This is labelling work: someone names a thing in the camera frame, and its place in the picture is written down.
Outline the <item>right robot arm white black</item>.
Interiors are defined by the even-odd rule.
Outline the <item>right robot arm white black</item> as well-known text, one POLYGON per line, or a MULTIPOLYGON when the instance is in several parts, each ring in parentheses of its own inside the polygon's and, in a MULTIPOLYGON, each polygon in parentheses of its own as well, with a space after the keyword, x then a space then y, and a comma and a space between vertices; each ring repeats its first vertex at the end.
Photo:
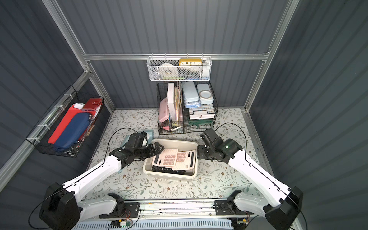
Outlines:
POLYGON ((200 134, 204 145, 197 149, 199 160, 225 163, 245 176, 264 196, 256 198, 241 190, 235 190, 225 202, 216 201, 213 207, 218 215, 254 213, 265 217, 276 230, 288 230, 301 214, 303 192, 290 188, 258 165, 236 141, 223 140, 215 130, 200 134))

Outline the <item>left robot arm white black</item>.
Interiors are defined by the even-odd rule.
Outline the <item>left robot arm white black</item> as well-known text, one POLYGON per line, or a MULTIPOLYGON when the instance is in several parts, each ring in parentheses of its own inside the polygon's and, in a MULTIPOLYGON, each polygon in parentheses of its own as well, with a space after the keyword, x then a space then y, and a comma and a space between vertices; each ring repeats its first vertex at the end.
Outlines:
POLYGON ((161 154, 165 147, 148 143, 146 132, 133 133, 122 148, 116 148, 90 170, 60 185, 50 185, 40 204, 39 218, 53 230, 71 230, 77 223, 98 216, 119 218, 126 213, 124 199, 115 193, 107 198, 82 202, 98 184, 135 161, 161 154))

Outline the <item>pink calculator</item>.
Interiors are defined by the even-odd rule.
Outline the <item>pink calculator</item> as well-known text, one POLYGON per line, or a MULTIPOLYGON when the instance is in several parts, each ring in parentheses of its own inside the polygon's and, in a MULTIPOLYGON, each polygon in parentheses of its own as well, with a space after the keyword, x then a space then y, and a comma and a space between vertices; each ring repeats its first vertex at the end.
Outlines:
POLYGON ((159 155, 156 155, 152 161, 153 166, 173 167, 176 164, 178 149, 164 149, 159 155))
POLYGON ((196 151, 181 151, 177 153, 176 161, 172 169, 174 171, 188 171, 195 167, 196 151))

